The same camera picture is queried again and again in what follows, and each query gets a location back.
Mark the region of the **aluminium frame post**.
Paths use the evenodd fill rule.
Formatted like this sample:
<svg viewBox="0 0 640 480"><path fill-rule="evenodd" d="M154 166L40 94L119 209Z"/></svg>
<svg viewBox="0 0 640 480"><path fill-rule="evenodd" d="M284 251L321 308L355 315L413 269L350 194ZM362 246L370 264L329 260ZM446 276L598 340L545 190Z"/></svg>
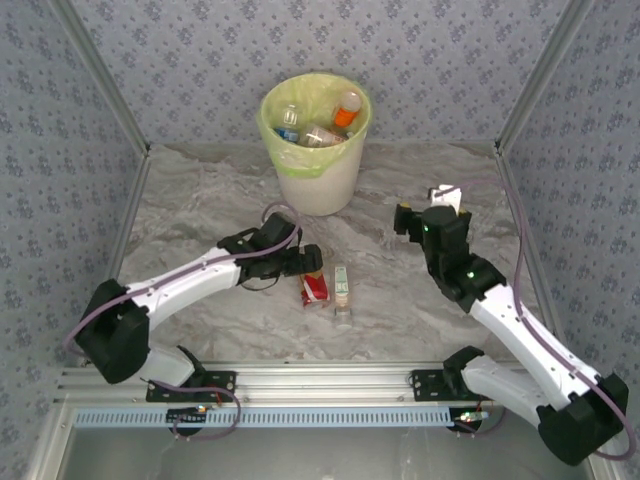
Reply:
<svg viewBox="0 0 640 480"><path fill-rule="evenodd" d="M567 0L521 94L495 139L494 146L498 155L504 157L508 153L525 127L536 103L571 46L594 2L595 0Z"/></svg>
<svg viewBox="0 0 640 480"><path fill-rule="evenodd" d="M133 148L145 156L149 144L71 0L47 0L95 85Z"/></svg>

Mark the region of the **green bin liner bag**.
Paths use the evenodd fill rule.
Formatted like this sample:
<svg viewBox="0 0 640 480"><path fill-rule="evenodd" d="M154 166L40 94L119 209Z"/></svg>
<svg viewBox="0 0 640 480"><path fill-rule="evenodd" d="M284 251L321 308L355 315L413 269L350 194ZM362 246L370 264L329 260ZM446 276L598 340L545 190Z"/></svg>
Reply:
<svg viewBox="0 0 640 480"><path fill-rule="evenodd" d="M332 122L334 109L344 91L354 91L362 99L362 107L353 123L344 129ZM307 148L280 138L274 129L280 127L278 117L285 102L304 109L299 134L309 123L315 123L344 136L347 141L326 148ZM326 72L312 72L289 78L272 88L262 99L256 123L272 163L278 172L305 179L318 178L329 167L354 154L363 146L373 120L373 106L366 90L357 82Z"/></svg>

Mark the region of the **white plastic bin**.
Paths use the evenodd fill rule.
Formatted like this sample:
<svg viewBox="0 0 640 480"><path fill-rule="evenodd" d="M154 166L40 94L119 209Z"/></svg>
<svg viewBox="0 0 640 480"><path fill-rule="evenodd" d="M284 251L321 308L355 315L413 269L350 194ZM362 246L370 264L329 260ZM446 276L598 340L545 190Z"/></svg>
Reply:
<svg viewBox="0 0 640 480"><path fill-rule="evenodd" d="M363 150L364 143L318 178L290 177L274 166L284 199L299 212L311 216L327 216L343 209L354 195Z"/></svg>

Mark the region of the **small LED circuit board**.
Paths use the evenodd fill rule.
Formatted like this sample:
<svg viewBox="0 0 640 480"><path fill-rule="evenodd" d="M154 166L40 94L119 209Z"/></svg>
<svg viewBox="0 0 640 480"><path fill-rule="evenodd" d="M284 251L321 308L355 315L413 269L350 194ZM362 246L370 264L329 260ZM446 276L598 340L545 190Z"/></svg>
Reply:
<svg viewBox="0 0 640 480"><path fill-rule="evenodd" d="M207 411L201 407L169 409L165 423L169 430L179 437L191 437L200 432L207 419Z"/></svg>
<svg viewBox="0 0 640 480"><path fill-rule="evenodd" d="M455 408L450 410L453 421L452 431L477 434L482 426L492 417L489 411L467 408Z"/></svg>

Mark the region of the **red yellow label tea bottle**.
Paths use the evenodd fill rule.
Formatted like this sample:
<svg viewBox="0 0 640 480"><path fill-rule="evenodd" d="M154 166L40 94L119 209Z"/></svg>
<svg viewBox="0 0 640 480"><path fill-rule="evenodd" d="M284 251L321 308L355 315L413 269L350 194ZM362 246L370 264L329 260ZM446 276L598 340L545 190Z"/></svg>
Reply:
<svg viewBox="0 0 640 480"><path fill-rule="evenodd" d="M299 276L302 306L308 308L325 308L330 303L328 285L321 270Z"/></svg>

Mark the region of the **aluminium table edge rail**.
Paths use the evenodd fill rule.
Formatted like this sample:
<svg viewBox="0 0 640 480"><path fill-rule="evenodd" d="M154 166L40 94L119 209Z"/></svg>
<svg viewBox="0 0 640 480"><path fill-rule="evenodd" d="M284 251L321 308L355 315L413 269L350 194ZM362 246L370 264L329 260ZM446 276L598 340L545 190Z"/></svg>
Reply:
<svg viewBox="0 0 640 480"><path fill-rule="evenodd" d="M123 213L117 234L115 236L109 262L107 263L106 271L103 276L104 280L118 278L118 275L125 257L127 242L129 240L129 236L131 234L131 231L134 225L139 204L144 192L145 183L148 177L148 172L150 168L149 150L150 150L150 147L147 146L146 149L143 151L143 154L140 159L140 164L136 170L136 174L133 179L133 183L129 191L127 201L125 203L124 213Z"/></svg>
<svg viewBox="0 0 640 480"><path fill-rule="evenodd" d="M494 142L494 152L499 174L508 197L509 206L518 227L519 234L522 237L520 241L520 251L523 257L522 263L525 264L525 266L522 266L521 269L526 269L528 272L528 277L531 281L532 289L536 295L538 308L540 310L541 321L551 332L556 334L558 332L557 310L551 298L551 292L544 275L538 248L531 236L530 226L518 192L514 174L502 145L498 140Z"/></svg>

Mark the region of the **orange label plastic bottle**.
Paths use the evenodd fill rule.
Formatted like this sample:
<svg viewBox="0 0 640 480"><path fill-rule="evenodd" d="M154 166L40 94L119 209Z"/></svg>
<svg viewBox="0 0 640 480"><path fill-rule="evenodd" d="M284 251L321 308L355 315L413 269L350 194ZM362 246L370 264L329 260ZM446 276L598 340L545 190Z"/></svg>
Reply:
<svg viewBox="0 0 640 480"><path fill-rule="evenodd" d="M357 117L361 107L362 99L356 92L344 91L334 109L333 125L341 129L349 127Z"/></svg>

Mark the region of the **green white label bottle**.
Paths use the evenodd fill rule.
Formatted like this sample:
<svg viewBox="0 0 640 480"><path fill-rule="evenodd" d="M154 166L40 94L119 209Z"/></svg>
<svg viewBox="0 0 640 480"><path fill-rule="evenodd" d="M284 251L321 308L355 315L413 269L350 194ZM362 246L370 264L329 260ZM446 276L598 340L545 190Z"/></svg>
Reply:
<svg viewBox="0 0 640 480"><path fill-rule="evenodd" d="M334 267L334 317L340 327L352 324L351 297L347 268L338 264Z"/></svg>

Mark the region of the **wide aluminium base rail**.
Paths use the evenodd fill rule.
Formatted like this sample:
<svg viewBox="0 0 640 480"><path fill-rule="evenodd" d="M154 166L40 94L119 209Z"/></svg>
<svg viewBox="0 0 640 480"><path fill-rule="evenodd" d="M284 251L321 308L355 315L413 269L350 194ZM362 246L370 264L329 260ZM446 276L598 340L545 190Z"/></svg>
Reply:
<svg viewBox="0 0 640 480"><path fill-rule="evenodd" d="M235 394L245 406L394 406L412 403L414 370L437 362L206 362L209 370L237 374ZM66 368L53 393L56 403L133 405L146 397L140 379L107 384L94 367Z"/></svg>

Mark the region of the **clear bottle white orange label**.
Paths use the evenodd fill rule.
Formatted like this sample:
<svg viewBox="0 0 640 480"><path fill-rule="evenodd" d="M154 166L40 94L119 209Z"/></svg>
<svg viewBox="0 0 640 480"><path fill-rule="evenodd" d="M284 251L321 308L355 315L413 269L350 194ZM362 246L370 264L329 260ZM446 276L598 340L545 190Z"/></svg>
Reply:
<svg viewBox="0 0 640 480"><path fill-rule="evenodd" d="M342 144L347 138L321 127L315 123L309 123L301 131L298 144L307 148L326 148Z"/></svg>

